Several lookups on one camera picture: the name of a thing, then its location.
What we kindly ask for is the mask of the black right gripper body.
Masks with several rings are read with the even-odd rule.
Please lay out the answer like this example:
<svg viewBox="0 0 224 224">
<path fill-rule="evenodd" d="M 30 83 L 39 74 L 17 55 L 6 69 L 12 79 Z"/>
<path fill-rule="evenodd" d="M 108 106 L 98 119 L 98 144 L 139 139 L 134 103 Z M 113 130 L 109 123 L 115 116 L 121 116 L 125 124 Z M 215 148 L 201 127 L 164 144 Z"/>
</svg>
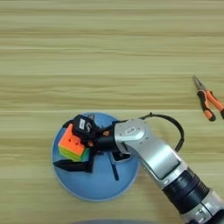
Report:
<svg viewBox="0 0 224 224">
<path fill-rule="evenodd" d="M 115 125 L 111 124 L 106 128 L 95 126 L 87 140 L 87 145 L 96 151 L 117 151 L 115 142 Z"/>
</svg>

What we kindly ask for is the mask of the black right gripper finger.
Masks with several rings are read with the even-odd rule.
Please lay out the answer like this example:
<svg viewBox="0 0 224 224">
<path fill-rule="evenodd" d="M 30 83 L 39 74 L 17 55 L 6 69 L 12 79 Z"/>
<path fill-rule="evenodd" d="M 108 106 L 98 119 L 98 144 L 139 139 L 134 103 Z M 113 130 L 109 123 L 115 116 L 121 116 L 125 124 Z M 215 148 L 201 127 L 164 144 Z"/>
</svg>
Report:
<svg viewBox="0 0 224 224">
<path fill-rule="evenodd" d="M 65 122 L 65 123 L 62 125 L 62 128 L 67 128 L 70 124 L 72 124 L 73 127 L 75 127 L 75 122 L 76 122 L 76 119 L 73 118 L 73 119 L 71 119 L 71 120 Z"/>
<path fill-rule="evenodd" d="M 56 167 L 68 172 L 91 173 L 93 171 L 94 158 L 95 158 L 95 153 L 91 150 L 89 152 L 88 161 L 74 162 L 71 159 L 61 159 L 54 162 L 53 164 Z"/>
</svg>

